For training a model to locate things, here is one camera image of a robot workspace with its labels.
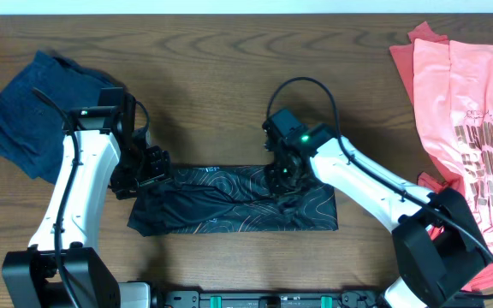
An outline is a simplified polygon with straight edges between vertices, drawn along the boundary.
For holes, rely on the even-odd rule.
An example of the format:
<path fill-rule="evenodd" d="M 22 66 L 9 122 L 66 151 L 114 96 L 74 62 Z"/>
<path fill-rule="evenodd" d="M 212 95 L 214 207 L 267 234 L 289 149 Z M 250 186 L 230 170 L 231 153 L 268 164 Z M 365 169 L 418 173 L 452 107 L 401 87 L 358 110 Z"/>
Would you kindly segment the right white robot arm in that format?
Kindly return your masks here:
<path fill-rule="evenodd" d="M 481 307 L 463 287 L 490 260 L 465 198 L 453 188 L 420 187 L 356 151 L 325 124 L 309 128 L 288 110 L 269 116 L 265 147 L 274 194 L 302 193 L 321 182 L 348 195 L 393 240 L 399 278 L 382 294 L 383 307 Z"/>

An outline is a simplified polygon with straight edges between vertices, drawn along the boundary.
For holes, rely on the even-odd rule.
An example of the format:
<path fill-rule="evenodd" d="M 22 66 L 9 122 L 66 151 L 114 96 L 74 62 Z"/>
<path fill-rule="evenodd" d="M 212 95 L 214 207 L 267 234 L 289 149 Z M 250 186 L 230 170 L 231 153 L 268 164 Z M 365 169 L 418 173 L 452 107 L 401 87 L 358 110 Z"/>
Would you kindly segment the black printed cycling jersey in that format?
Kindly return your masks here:
<path fill-rule="evenodd" d="M 128 227 L 144 237 L 266 231 L 336 231 L 335 190 L 317 184 L 273 196 L 263 166 L 179 168 L 139 191 Z"/>

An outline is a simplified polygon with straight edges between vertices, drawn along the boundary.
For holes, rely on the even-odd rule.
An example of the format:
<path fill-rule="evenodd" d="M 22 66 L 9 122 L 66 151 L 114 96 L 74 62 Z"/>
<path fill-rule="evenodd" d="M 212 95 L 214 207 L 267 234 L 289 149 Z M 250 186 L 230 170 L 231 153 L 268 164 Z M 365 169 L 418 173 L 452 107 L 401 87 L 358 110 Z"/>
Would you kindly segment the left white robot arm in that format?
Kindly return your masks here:
<path fill-rule="evenodd" d="M 121 87 L 101 90 L 97 105 L 61 111 L 62 165 L 27 249 L 8 252 L 2 276 L 15 307 L 157 307 L 143 281 L 119 282 L 99 256 L 108 191 L 134 198 L 171 181 L 169 154 L 134 127 L 138 101 Z"/>

